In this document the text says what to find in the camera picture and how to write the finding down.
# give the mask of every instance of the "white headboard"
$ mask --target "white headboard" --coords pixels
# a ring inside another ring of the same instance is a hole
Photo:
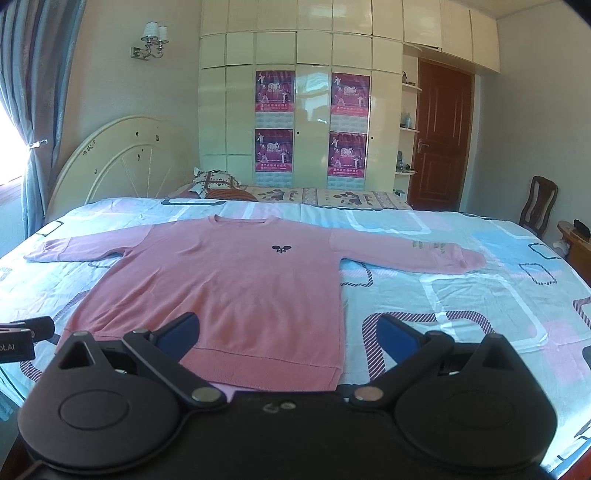
[[[197,158],[168,123],[127,116],[89,136],[66,162],[46,222],[113,197],[166,197],[193,179]]]

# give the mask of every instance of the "door handle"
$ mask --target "door handle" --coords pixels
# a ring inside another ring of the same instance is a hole
[[[423,147],[430,147],[428,143],[423,142],[422,138],[418,139],[418,146],[417,146],[417,153],[421,153],[423,151]]]

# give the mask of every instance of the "wall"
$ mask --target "wall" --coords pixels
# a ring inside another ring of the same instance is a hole
[[[25,239],[20,197],[0,205],[0,221],[0,257],[3,257]]]
[[[518,221],[534,175],[560,191],[558,220],[591,225],[591,28],[553,3],[499,21],[501,71],[482,80],[482,120],[468,211]]]
[[[201,0],[87,2],[68,89],[63,164],[104,124],[147,114],[171,121],[191,141],[198,163],[197,77]],[[164,57],[130,58],[148,21],[168,25]]]
[[[474,110],[472,111],[472,129],[470,133],[470,150],[468,151],[468,165],[466,166],[466,177],[460,201],[460,212],[468,208],[472,180],[474,178],[474,167],[476,165],[476,153],[478,152],[478,137],[480,135],[480,104],[482,98],[482,78],[474,75]]]

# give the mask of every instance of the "pink sweater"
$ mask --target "pink sweater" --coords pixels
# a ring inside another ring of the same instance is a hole
[[[442,274],[486,264],[456,244],[217,215],[50,240],[26,258],[91,261],[114,252],[123,258],[80,303],[62,340],[77,330],[117,339],[195,312],[199,341],[181,363],[208,381],[261,390],[336,388],[342,259]]]

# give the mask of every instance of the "sweater sleeve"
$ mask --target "sweater sleeve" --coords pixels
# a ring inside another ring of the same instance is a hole
[[[341,258],[408,272],[462,274],[486,265],[484,255],[457,244],[428,243],[333,228],[330,246]]]
[[[125,254],[148,235],[151,225],[133,226],[93,235],[48,240],[25,259],[35,262],[85,262],[99,260],[110,254]]]

